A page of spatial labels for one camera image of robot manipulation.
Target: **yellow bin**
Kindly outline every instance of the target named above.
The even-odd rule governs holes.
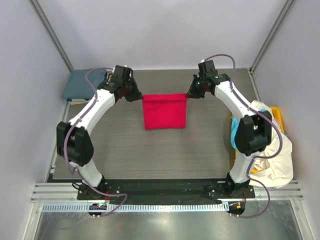
[[[280,123],[280,128],[281,128],[281,132],[284,134],[284,133],[285,133],[285,129],[284,129],[284,124],[283,124],[283,122],[282,122],[280,109],[277,108],[277,107],[275,107],[275,106],[270,106],[269,108],[271,108],[272,114],[273,114],[274,118],[279,121],[279,123]],[[235,153],[234,153],[234,154],[235,154],[235,158],[237,158],[238,151],[235,150]],[[257,172],[259,172],[259,171],[258,171],[258,170],[255,170],[255,169],[252,170],[252,173],[253,173],[253,174],[255,174],[255,173],[257,173]]]

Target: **red cloth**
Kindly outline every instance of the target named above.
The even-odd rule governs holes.
[[[184,129],[187,100],[185,93],[143,95],[144,129]]]

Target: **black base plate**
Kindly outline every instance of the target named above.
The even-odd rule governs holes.
[[[243,198],[242,194],[230,196],[225,178],[106,179],[105,181],[109,194],[126,193],[128,195],[125,202],[127,205],[208,205],[220,204],[221,201],[218,199]],[[245,190],[245,195],[247,199],[255,198],[252,186]],[[79,192],[77,199],[93,200]],[[121,201],[122,197],[110,199],[111,204],[119,204]]]

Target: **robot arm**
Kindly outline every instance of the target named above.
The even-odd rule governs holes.
[[[230,109],[239,122],[235,135],[235,145],[239,151],[235,164],[227,174],[226,181],[231,196],[238,196],[248,187],[248,174],[253,167],[251,160],[271,143],[271,125],[253,111],[245,107],[249,101],[232,85],[239,95],[235,96],[231,89],[230,78],[226,74],[218,74],[212,60],[198,64],[199,73],[193,75],[193,81],[186,94],[188,98],[204,98],[206,92],[220,99]],[[260,112],[271,120],[268,111]]]
[[[64,141],[67,132],[74,126],[67,141],[68,161],[78,169],[90,185],[100,192],[105,192],[105,179],[92,159],[94,147],[90,134],[100,118],[119,99],[125,97],[128,102],[133,102],[142,99],[143,96],[133,78],[132,69],[118,65],[108,79],[98,86],[96,92],[97,99],[94,96],[77,116],[69,122],[58,124],[56,128],[57,153],[64,157]]]

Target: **purple cable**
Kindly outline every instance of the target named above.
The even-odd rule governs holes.
[[[256,179],[253,179],[250,177],[250,169],[252,168],[253,164],[255,163],[255,160],[256,159],[271,159],[271,158],[274,158],[276,157],[282,150],[282,146],[283,146],[283,140],[282,140],[282,137],[281,137],[281,132],[279,131],[279,129],[276,127],[276,125],[270,120],[268,119],[266,116],[264,116],[263,114],[261,114],[260,112],[254,110],[253,108],[251,108],[238,94],[237,92],[234,90],[234,85],[233,85],[233,80],[234,80],[234,75],[235,75],[235,72],[236,72],[236,61],[235,59],[228,55],[228,54],[215,54],[215,55],[212,55],[208,58],[205,59],[205,61],[209,60],[209,59],[212,59],[214,57],[220,57],[220,56],[223,56],[223,57],[228,57],[232,60],[232,64],[233,64],[233,71],[232,71],[232,74],[231,74],[231,77],[230,77],[230,88],[233,92],[233,94],[236,96],[236,98],[246,107],[248,108],[250,111],[254,112],[255,114],[257,114],[259,117],[263,118],[264,120],[266,120],[273,128],[274,130],[276,131],[276,134],[279,136],[279,149],[276,151],[275,154],[271,155],[271,156],[254,156],[246,170],[246,175],[248,176],[248,178],[251,180],[251,181],[255,181],[257,183],[259,183],[260,185],[263,186],[263,188],[265,189],[266,191],[266,194],[268,196],[268,203],[265,207],[265,209],[258,213],[258,214],[255,214],[255,215],[252,215],[252,216],[241,216],[239,215],[238,217],[239,218],[242,218],[242,219],[253,219],[253,218],[257,218],[257,217],[260,217],[262,214],[264,214],[268,208],[270,207],[270,201],[271,201],[271,197],[270,197],[270,193],[268,191],[268,188],[259,180],[256,180]]]
[[[89,80],[89,75],[95,71],[98,71],[98,70],[102,70],[102,69],[107,69],[107,70],[113,70],[112,68],[110,67],[101,67],[101,68],[96,68],[96,69],[93,69],[91,71],[89,71],[86,75],[85,75],[85,80],[87,81],[87,83],[90,85],[90,87],[93,89],[94,91],[94,101],[93,103],[88,107],[88,109],[80,116],[79,119],[77,119],[75,121],[75,123],[70,127],[69,131],[66,133],[66,136],[65,136],[65,139],[64,139],[64,143],[63,143],[63,155],[64,155],[64,160],[65,160],[65,163],[67,165],[67,168],[69,170],[69,172],[73,175],[76,168],[74,169],[71,169],[71,166],[69,164],[69,158],[68,158],[68,151],[67,151],[67,147],[68,147],[68,139],[72,133],[72,131],[75,129],[76,125],[86,116],[86,114],[95,106],[96,102],[97,102],[97,99],[98,99],[98,93],[97,93],[97,90],[95,88],[95,86],[90,82]],[[121,193],[121,194],[107,194],[107,193],[104,193],[104,192],[101,192],[101,191],[98,191],[97,189],[95,189],[95,187],[93,187],[85,178],[84,176],[81,175],[81,173],[78,171],[78,174],[80,175],[81,179],[85,182],[86,185],[88,185],[93,191],[95,191],[96,193],[102,195],[102,196],[106,196],[106,197],[124,197],[124,199],[122,200],[122,202],[116,206],[114,209],[112,209],[111,211],[109,212],[106,212],[104,214],[101,214],[100,216],[101,217],[105,217],[105,216],[108,216],[112,213],[114,213],[118,208],[121,207],[121,205],[123,205],[125,203],[125,201],[127,200],[127,197],[128,195],[126,193]],[[72,228],[74,226],[76,226],[77,224],[79,224],[80,222],[77,222],[76,224],[74,224],[73,226],[71,227],[65,227],[65,228],[59,228],[59,229],[69,229],[69,228]]]

